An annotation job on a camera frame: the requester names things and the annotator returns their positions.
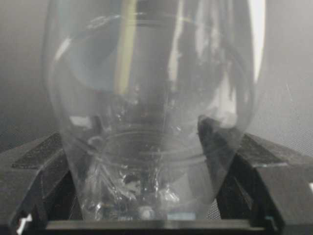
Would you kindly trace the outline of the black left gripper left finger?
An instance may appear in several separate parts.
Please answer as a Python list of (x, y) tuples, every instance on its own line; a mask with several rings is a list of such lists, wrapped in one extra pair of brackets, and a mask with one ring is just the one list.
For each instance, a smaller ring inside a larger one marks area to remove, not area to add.
[(57, 133), (0, 156), (0, 232), (3, 235), (100, 235), (95, 210), (100, 168), (83, 150), (71, 173)]

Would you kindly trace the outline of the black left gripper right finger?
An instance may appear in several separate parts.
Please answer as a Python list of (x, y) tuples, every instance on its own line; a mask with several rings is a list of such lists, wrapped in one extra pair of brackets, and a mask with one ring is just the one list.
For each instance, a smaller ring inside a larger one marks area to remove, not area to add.
[(219, 130), (200, 116), (198, 134), (222, 220), (246, 220), (268, 234), (313, 232), (313, 161), (287, 147), (237, 130)]

